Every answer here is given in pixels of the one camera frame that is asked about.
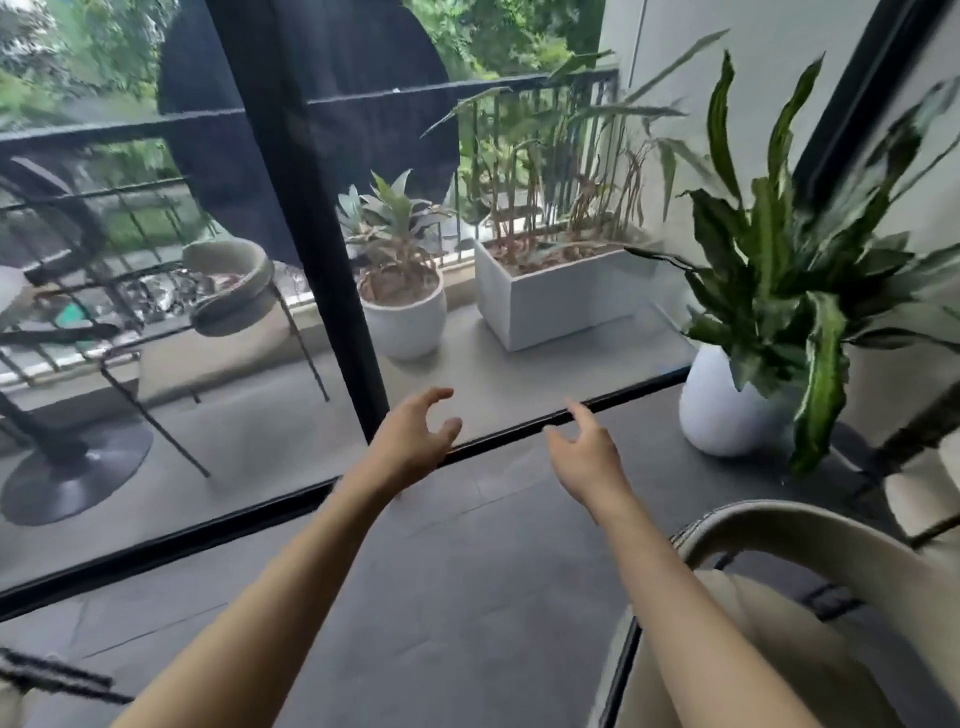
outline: black metal frame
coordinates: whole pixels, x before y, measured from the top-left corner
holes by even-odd
[[[72,144],[76,144],[78,138],[86,144],[111,143],[160,135],[160,130],[170,124],[202,123],[212,116],[246,114],[314,291],[358,419],[370,440],[388,411],[385,388],[334,207],[317,204],[331,200],[324,189],[322,162],[312,146],[302,143],[301,138],[308,128],[307,108],[338,99],[302,100],[286,57],[272,0],[207,0],[207,4],[245,109],[172,114],[134,125],[78,125],[41,134],[4,134],[0,136],[0,147],[4,154],[56,149],[65,139],[64,131]],[[948,5],[949,0],[880,0],[795,174],[801,193],[815,206],[826,202],[855,160]],[[256,54],[249,53],[251,47],[257,48]],[[513,90],[551,86],[543,75],[511,79],[509,84]],[[477,90],[476,82],[463,85],[473,92]],[[316,240],[322,240],[323,245],[310,244]],[[684,368],[640,382],[589,400],[588,406],[594,411],[617,406],[680,384],[687,373],[688,368]],[[444,464],[530,437],[545,425],[559,425],[569,420],[567,412],[558,411],[480,438],[456,448]],[[9,589],[0,594],[0,620],[305,515],[324,501],[334,482],[335,479],[331,479],[317,483]]]
[[[663,389],[683,384],[689,367],[658,376],[638,384],[624,387],[602,397],[586,400],[593,412],[602,412],[626,402],[652,395]],[[569,412],[558,410],[544,417],[531,420],[478,438],[454,448],[441,467],[452,465],[470,457],[509,445],[540,433],[547,425],[564,425],[572,421]],[[136,576],[164,564],[178,561],[200,551],[206,551],[264,528],[280,525],[315,511],[326,500],[337,478],[311,485],[285,496],[257,503],[213,521],[199,523],[176,533],[159,536],[135,546],[121,549],[93,561],[70,569],[41,576],[25,584],[0,593],[0,621],[19,617],[34,609],[54,604],[71,596],[89,592],[98,587]]]
[[[279,12],[272,0],[207,0],[207,7],[369,442],[390,404],[333,198],[309,139],[306,104],[287,57]]]
[[[953,0],[879,0],[794,178],[822,209],[856,161]]]

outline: succulent plant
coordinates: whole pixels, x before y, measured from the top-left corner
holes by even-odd
[[[361,195],[355,186],[339,196],[337,217],[344,241],[355,246],[370,261],[363,290],[377,298],[378,276],[400,275],[413,295],[423,293],[432,281],[434,255],[443,250],[443,236],[428,232],[451,218],[454,213],[428,200],[407,197],[407,170],[388,184],[375,172],[372,194]]]

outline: round chair base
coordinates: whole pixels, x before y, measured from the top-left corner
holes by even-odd
[[[153,432],[140,422],[84,432],[89,450],[67,465],[32,452],[7,478],[0,513],[16,525],[45,525],[76,516],[107,499],[143,464]]]

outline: white planter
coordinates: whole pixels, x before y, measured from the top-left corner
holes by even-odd
[[[360,297],[377,353],[402,361],[424,356],[440,346],[446,323],[446,293],[444,274],[438,270],[437,276],[437,289],[423,301],[409,305],[377,305]]]
[[[727,355],[720,347],[702,344],[680,395],[680,427],[696,449],[736,457],[777,438],[797,404],[792,392],[771,400],[752,384],[737,392]]]
[[[474,243],[477,307],[508,352],[634,315],[650,260],[611,251],[513,278]]]

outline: glass door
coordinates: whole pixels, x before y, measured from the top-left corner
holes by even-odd
[[[0,12],[5,591],[200,547],[366,440],[205,4]]]

